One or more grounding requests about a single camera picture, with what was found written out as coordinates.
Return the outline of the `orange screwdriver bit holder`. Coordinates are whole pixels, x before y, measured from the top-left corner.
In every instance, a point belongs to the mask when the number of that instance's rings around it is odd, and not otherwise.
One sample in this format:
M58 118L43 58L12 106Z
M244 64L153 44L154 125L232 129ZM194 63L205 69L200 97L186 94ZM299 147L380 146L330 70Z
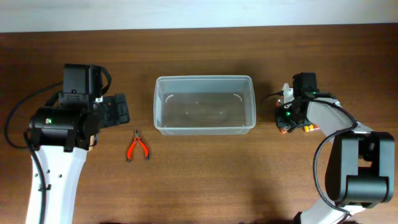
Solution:
M276 103L275 103L276 107L279 107L279 106L280 106L280 103L281 103L281 100L277 100ZM286 133L287 133L287 130L286 130L285 128L279 128L279 131L280 131L282 134L286 134Z

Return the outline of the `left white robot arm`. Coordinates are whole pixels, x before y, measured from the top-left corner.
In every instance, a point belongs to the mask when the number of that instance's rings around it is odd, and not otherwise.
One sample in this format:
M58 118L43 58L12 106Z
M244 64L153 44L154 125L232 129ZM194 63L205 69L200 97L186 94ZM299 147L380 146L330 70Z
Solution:
M32 159L26 223L72 222L80 173L98 133L130 121L125 95L106 95L111 80L104 67L66 64L62 91L31 118L24 133Z

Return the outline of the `clear plastic container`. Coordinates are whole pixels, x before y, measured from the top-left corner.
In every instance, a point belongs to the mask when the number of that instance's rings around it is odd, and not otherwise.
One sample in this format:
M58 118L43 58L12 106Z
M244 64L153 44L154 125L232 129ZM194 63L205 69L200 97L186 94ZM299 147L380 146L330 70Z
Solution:
M154 126L164 136L240 135L256 125L247 75L163 76L155 83Z

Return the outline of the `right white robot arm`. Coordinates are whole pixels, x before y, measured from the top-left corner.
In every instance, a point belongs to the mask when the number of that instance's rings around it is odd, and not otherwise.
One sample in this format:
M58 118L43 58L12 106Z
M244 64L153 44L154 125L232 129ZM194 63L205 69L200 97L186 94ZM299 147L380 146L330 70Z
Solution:
M319 200L298 212L294 223L344 223L352 215L389 202L394 195L395 141L362 125L331 93L321 92L315 73L298 73L278 92L275 123L282 133L318 128L325 135L313 157Z

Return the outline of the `clear box coloured plugs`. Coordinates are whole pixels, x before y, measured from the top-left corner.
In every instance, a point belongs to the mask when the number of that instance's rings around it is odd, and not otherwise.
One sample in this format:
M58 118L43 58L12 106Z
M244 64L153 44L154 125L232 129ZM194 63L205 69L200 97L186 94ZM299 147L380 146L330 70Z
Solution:
M310 132L313 132L313 131L319 131L320 128L319 128L316 124L309 124L309 125L305 125L305 126L303 127L303 130L304 130L306 133L310 133Z

